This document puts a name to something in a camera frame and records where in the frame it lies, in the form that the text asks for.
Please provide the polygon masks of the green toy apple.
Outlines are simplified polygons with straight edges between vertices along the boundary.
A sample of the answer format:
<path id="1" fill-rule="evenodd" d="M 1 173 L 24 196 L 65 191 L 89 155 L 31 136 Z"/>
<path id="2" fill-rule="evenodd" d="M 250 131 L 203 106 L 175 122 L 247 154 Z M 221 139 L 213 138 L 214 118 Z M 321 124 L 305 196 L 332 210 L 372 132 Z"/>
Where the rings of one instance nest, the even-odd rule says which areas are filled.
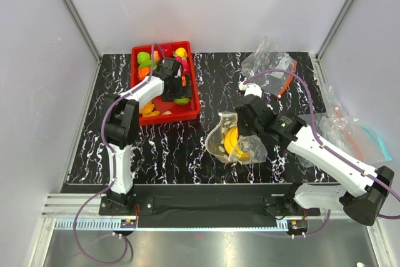
<path id="1" fill-rule="evenodd" d="M 174 100 L 176 104 L 181 106 L 188 104 L 190 101 L 191 101 L 190 98 L 177 98 Z"/>

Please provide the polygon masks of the yellow toy banana bunch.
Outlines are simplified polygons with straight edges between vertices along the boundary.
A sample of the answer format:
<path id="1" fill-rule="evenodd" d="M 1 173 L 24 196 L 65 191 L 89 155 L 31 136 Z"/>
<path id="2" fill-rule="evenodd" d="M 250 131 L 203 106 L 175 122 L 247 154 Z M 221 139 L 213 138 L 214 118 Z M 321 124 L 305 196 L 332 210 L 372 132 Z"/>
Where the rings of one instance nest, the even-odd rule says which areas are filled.
<path id="1" fill-rule="evenodd" d="M 238 135 L 238 127 L 233 126 L 228 129 L 226 135 L 224 136 L 223 143 L 224 149 L 228 155 L 228 158 L 239 159 L 241 161 L 248 161 L 250 160 L 250 154 L 244 152 L 239 147 L 239 135 Z"/>

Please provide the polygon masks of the polka dot zip bag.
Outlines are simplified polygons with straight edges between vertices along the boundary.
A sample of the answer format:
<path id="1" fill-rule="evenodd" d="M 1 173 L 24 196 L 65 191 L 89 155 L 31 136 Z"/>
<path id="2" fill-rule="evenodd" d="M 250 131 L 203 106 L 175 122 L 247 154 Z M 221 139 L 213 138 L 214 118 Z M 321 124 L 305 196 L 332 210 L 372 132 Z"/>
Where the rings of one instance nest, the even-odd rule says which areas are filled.
<path id="1" fill-rule="evenodd" d="M 219 123 L 206 138 L 206 150 L 222 163 L 255 164 L 267 159 L 267 150 L 256 135 L 241 136 L 236 113 L 219 113 Z"/>

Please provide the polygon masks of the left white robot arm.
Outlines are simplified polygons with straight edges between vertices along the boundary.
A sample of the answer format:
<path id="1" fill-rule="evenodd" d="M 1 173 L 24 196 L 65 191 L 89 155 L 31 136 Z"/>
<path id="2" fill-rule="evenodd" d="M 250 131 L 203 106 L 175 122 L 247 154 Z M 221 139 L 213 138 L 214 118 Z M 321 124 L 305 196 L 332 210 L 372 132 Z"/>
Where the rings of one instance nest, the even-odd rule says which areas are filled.
<path id="1" fill-rule="evenodd" d="M 101 139 L 108 153 L 110 179 L 103 193 L 121 214 L 129 214 L 135 206 L 131 148 L 139 132 L 140 110 L 158 96 L 164 102 L 192 98 L 191 76 L 163 76 L 157 72 L 119 96 L 108 98 Z"/>

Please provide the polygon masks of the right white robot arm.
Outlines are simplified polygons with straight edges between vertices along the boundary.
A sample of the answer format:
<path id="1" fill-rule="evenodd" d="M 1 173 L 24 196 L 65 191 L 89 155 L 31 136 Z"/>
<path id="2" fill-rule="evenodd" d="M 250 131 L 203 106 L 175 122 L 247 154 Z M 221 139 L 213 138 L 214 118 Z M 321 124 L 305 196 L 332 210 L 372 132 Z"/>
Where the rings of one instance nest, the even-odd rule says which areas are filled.
<path id="1" fill-rule="evenodd" d="M 267 148 L 280 146 L 336 180 L 334 185 L 294 184 L 284 197 L 289 214 L 299 214 L 304 209 L 330 209 L 342 211 L 365 226 L 375 223 L 394 179 L 391 168 L 376 168 L 353 158 L 320 137 L 300 117 L 273 113 L 259 96 L 245 96 L 235 112 L 241 137 L 257 136 Z"/>

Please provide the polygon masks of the clear bag orange zipper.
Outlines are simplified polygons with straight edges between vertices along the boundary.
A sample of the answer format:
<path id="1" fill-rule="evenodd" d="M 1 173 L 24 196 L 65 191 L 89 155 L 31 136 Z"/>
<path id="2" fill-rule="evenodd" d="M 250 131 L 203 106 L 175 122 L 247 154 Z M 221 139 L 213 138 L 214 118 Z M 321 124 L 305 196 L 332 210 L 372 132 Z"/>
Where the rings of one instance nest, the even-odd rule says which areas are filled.
<path id="1" fill-rule="evenodd" d="M 282 70 L 295 73 L 297 65 L 298 62 L 288 52 L 283 51 L 275 39 L 265 35 L 256 50 L 243 60 L 241 69 L 247 79 L 274 69 L 275 71 L 262 74 L 251 82 L 280 98 L 293 81 L 293 76 Z"/>

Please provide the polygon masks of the pink toy dragon fruit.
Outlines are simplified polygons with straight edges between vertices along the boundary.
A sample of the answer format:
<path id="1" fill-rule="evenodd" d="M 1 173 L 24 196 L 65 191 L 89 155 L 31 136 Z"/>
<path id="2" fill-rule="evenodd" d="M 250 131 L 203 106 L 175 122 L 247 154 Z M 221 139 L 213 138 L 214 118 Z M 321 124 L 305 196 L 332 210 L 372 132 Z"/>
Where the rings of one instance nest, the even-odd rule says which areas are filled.
<path id="1" fill-rule="evenodd" d="M 191 72 L 191 67 L 190 67 L 189 62 L 186 59 L 186 57 L 175 56 L 174 59 L 181 63 L 181 66 L 182 66 L 181 74 L 182 75 L 189 74 Z"/>

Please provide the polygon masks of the orange toy ginger root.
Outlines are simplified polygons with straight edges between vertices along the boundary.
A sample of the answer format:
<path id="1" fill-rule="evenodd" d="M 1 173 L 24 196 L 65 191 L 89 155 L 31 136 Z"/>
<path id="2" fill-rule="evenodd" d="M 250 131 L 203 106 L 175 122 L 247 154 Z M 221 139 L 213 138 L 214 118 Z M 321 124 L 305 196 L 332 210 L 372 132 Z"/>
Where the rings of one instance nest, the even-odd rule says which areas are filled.
<path id="1" fill-rule="evenodd" d="M 152 101 L 145 104 L 140 110 L 140 114 L 143 118 L 159 116 L 160 113 L 161 113 L 160 111 L 155 110 L 155 105 Z"/>

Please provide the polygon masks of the orange toy pumpkin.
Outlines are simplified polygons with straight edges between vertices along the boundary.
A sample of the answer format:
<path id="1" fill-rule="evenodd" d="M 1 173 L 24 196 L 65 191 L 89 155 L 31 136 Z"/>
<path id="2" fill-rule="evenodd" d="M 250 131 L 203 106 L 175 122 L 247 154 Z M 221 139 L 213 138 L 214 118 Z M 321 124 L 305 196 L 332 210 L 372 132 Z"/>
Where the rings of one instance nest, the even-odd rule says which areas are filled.
<path id="1" fill-rule="evenodd" d="M 137 77 L 140 81 L 142 81 L 149 73 L 152 71 L 151 67 L 143 67 L 139 68 L 137 72 Z"/>

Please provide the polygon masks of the peach toy fruit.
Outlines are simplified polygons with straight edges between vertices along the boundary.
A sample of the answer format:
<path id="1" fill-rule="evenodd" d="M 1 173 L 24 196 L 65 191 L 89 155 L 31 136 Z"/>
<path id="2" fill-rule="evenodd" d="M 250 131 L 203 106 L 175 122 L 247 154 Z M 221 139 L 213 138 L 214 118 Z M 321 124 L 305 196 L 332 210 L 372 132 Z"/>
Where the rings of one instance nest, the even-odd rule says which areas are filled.
<path id="1" fill-rule="evenodd" d="M 159 54 L 158 51 L 153 52 L 153 57 L 154 57 L 155 62 L 158 62 L 161 59 L 161 55 Z"/>

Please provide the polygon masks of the yellow toy lemon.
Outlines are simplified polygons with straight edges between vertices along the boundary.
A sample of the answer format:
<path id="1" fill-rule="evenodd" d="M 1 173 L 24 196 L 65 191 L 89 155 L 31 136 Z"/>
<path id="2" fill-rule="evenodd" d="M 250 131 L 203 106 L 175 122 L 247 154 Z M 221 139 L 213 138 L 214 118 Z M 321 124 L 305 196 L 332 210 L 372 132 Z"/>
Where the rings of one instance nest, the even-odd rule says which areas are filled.
<path id="1" fill-rule="evenodd" d="M 174 52 L 174 55 L 186 59 L 188 57 L 188 52 L 186 51 L 185 48 L 177 48 Z"/>

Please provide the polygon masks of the dark red toy apple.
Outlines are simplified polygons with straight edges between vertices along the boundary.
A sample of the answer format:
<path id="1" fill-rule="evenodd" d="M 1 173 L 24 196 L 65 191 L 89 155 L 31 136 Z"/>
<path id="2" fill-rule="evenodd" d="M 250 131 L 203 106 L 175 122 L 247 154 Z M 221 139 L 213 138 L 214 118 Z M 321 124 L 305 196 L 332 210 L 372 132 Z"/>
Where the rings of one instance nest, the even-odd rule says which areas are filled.
<path id="1" fill-rule="evenodd" d="M 170 44 L 161 44 L 160 45 L 162 53 L 166 58 L 171 58 L 173 57 L 173 49 Z"/>

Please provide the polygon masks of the red plastic tray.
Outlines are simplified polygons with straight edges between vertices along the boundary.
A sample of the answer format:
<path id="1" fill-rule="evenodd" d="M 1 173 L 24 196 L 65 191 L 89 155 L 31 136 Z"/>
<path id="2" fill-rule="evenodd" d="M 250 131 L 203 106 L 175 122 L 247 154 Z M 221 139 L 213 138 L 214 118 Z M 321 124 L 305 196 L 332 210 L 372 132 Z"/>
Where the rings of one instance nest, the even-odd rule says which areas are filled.
<path id="1" fill-rule="evenodd" d="M 152 100 L 155 105 L 155 110 L 161 112 L 159 116 L 153 116 L 148 118 L 139 118 L 140 126 L 149 126 L 154 124 L 173 123 L 178 121 L 189 121 L 194 120 L 200 113 L 201 105 L 199 103 L 198 86 L 196 82 L 196 68 L 194 67 L 193 55 L 191 52 L 191 45 L 188 41 L 171 42 L 167 43 L 172 46 L 173 52 L 177 48 L 185 48 L 187 51 L 187 60 L 191 67 L 189 73 L 192 81 L 192 98 L 191 101 L 186 105 L 178 105 L 173 102 L 163 102 L 161 96 L 158 96 Z M 163 112 L 171 111 L 172 114 L 163 116 Z"/>

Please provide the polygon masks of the green toy pepper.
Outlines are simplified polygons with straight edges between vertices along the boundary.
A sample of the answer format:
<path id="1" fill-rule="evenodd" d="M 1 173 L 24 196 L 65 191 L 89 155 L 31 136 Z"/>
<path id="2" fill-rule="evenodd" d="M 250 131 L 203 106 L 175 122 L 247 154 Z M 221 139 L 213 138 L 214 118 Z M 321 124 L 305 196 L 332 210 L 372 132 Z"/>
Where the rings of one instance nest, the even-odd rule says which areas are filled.
<path id="1" fill-rule="evenodd" d="M 148 60 L 151 60 L 151 55 L 145 51 L 141 51 L 136 55 L 136 60 L 138 64 L 142 64 Z"/>

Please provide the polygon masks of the clear bags blue red zippers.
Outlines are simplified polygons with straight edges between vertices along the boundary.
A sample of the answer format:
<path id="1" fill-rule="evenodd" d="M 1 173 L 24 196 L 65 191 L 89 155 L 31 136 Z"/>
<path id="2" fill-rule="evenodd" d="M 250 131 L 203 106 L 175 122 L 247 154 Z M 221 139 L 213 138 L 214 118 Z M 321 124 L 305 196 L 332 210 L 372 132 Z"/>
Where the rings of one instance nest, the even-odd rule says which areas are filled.
<path id="1" fill-rule="evenodd" d="M 300 118 L 307 125 L 314 125 L 324 139 L 363 163 L 379 166 L 392 160 L 379 133 L 351 116 L 338 100 L 332 86 L 323 87 L 321 95 L 324 97 L 326 111 L 314 111 L 314 121 L 310 114 L 301 115 Z"/>

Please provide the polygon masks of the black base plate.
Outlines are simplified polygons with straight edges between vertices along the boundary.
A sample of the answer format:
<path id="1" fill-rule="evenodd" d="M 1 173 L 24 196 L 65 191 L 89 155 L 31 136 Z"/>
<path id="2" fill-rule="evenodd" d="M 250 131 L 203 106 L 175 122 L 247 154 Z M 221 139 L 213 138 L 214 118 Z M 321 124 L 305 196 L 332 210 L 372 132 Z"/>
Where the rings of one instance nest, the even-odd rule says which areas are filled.
<path id="1" fill-rule="evenodd" d="M 136 184 L 133 203 L 122 208 L 101 200 L 103 216 L 137 216 L 139 229 L 266 228 L 276 220 L 266 211 L 293 184 Z"/>

